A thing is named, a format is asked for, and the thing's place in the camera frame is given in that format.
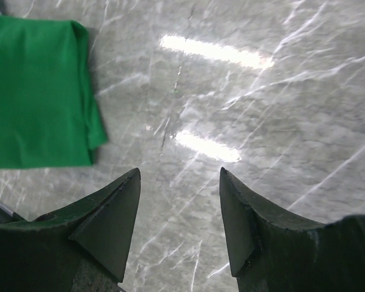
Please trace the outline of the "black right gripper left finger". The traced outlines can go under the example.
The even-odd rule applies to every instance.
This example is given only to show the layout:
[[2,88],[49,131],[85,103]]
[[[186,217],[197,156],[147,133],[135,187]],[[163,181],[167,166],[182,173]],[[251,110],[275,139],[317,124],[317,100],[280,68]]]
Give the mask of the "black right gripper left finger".
[[32,221],[0,203],[0,291],[119,291],[140,193],[135,168]]

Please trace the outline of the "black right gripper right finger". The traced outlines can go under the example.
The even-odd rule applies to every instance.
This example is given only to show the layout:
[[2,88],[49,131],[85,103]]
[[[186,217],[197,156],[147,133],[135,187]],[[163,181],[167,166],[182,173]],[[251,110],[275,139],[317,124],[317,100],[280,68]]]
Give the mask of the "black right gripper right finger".
[[240,291],[365,291],[365,215],[322,224],[220,170],[231,274]]

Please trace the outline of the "green tank top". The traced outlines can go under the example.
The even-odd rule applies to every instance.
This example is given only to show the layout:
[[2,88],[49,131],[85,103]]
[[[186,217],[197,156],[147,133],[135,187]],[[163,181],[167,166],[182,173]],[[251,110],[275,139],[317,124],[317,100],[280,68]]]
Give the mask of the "green tank top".
[[76,21],[0,15],[0,169],[93,165],[108,137]]

